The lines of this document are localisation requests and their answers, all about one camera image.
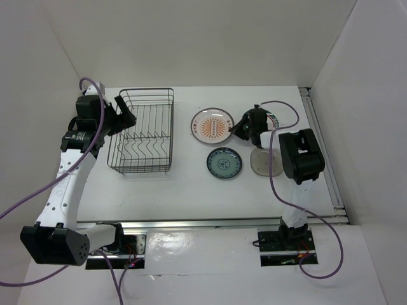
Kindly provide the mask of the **orange sunburst white plate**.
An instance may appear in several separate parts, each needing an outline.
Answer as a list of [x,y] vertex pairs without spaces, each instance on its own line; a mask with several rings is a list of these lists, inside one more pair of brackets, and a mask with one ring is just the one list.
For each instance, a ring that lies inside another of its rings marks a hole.
[[191,120],[190,130],[195,139],[204,144],[220,144],[230,136],[235,122],[227,111],[210,107],[198,111]]

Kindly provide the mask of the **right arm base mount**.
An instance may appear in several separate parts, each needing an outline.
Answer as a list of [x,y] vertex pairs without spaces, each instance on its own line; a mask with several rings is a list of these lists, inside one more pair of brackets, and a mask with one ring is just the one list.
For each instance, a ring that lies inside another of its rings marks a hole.
[[262,267],[318,264],[314,238],[308,225],[288,228],[281,223],[276,231],[259,231],[252,245],[259,249]]

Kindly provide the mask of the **green red rimmed white plate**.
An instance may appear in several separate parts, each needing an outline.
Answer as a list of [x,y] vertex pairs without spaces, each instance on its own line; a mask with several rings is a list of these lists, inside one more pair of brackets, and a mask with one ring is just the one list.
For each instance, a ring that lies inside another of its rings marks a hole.
[[279,127],[279,121],[277,117],[270,111],[266,111],[267,115],[267,125],[268,125],[268,130],[274,130]]

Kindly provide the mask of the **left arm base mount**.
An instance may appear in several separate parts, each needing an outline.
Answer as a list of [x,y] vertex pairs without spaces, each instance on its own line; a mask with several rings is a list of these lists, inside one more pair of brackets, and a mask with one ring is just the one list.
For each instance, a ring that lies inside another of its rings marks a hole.
[[113,269],[143,269],[147,236],[143,233],[126,234],[119,222],[98,222],[81,231],[88,237],[90,250],[87,270],[107,269],[108,259]]

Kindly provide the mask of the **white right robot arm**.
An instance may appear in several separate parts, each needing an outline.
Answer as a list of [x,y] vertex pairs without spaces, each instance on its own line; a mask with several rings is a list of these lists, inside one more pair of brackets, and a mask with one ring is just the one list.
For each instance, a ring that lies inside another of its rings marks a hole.
[[276,196],[285,205],[276,241],[286,250],[295,249],[307,241],[309,193],[325,168],[314,132],[309,128],[293,133],[278,133],[278,129],[271,131],[266,111],[255,108],[244,114],[229,132],[242,140],[251,140],[259,149],[266,149],[269,157],[273,156],[273,145],[278,145],[282,169],[293,190],[290,200]]

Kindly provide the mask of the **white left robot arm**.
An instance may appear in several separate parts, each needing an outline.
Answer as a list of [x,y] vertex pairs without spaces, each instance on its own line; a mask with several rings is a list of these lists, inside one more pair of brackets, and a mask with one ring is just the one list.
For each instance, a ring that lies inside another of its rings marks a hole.
[[105,136],[135,126],[136,117],[121,96],[111,104],[97,95],[79,97],[77,115],[62,138],[59,181],[33,226],[25,226],[20,239],[38,264],[81,266],[88,254],[105,248],[117,254],[125,248],[121,224],[98,222],[82,233],[77,230],[78,208],[87,178],[95,165]]

